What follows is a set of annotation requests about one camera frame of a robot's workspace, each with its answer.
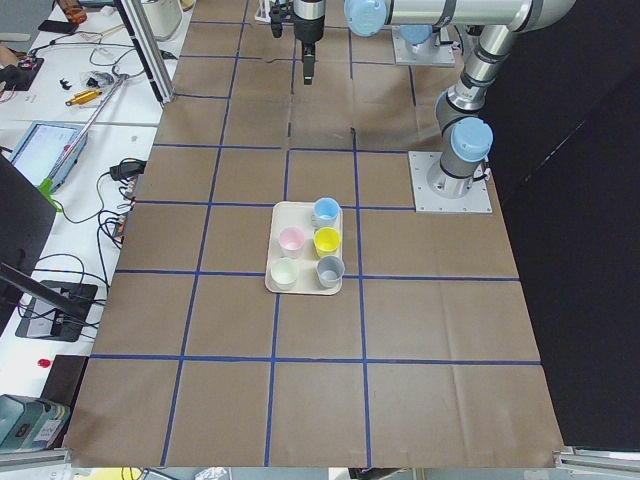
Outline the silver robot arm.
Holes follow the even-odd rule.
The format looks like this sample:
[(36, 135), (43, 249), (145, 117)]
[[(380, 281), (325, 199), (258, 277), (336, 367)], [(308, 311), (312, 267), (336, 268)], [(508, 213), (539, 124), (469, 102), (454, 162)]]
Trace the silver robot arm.
[(519, 35), (546, 28), (563, 18), (572, 1), (346, 1), (344, 14), (359, 36), (376, 34), (385, 25), (480, 26), (474, 47), (467, 49), (458, 82), (435, 105), (443, 151), (426, 175), (437, 195), (457, 199), (474, 183), (474, 172), (493, 142), (488, 124), (478, 118), (487, 89), (509, 56)]
[[(324, 34), (325, 1), (293, 0), (291, 19), (294, 35), (302, 46), (302, 71), (305, 85), (313, 83), (316, 43)], [(353, 33), (367, 37), (377, 33), (385, 25), (391, 7), (384, 1), (345, 1), (344, 14)], [(431, 25), (401, 25), (400, 32), (409, 45), (421, 45), (433, 34)]]

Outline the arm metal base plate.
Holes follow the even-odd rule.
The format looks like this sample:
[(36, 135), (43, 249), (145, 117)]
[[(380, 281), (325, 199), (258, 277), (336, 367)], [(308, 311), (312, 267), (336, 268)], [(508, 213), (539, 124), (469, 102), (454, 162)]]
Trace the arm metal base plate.
[(445, 28), (432, 25), (392, 27), (396, 65), (453, 68), (454, 42)]
[(416, 212), (491, 214), (493, 209), (482, 166), (478, 166), (471, 177), (456, 179), (441, 169), (440, 157), (440, 152), (408, 152)]

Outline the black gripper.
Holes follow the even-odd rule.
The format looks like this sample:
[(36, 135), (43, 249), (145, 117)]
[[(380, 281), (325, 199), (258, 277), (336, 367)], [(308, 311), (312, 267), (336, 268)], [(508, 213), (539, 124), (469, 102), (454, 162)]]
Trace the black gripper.
[(325, 1), (294, 0), (292, 20), (295, 38), (302, 42), (303, 84), (311, 85), (315, 74), (315, 43), (324, 34)]

